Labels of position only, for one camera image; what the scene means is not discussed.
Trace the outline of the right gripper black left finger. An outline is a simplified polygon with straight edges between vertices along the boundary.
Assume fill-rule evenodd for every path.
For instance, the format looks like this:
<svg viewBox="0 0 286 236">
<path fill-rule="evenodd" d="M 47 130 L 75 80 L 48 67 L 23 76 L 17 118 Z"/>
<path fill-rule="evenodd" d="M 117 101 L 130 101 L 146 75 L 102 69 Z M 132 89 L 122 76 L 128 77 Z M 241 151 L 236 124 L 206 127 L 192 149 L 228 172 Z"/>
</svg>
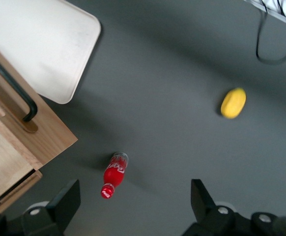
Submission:
<svg viewBox="0 0 286 236">
<path fill-rule="evenodd" d="M 26 236 L 62 236 L 81 205 L 80 181 L 69 181 L 50 201 L 30 206 L 21 216 Z"/>
</svg>

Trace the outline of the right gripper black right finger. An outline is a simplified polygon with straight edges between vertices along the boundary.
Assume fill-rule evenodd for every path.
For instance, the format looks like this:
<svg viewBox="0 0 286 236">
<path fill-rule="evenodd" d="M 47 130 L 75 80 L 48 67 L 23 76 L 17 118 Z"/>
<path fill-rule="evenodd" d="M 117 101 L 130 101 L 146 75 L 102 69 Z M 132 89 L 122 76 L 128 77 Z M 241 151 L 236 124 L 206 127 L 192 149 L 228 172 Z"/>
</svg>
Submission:
<svg viewBox="0 0 286 236">
<path fill-rule="evenodd" d="M 228 206 L 217 205 L 200 179 L 191 180 L 191 206 L 196 218 L 184 236 L 253 236 L 251 221 Z"/>
</svg>

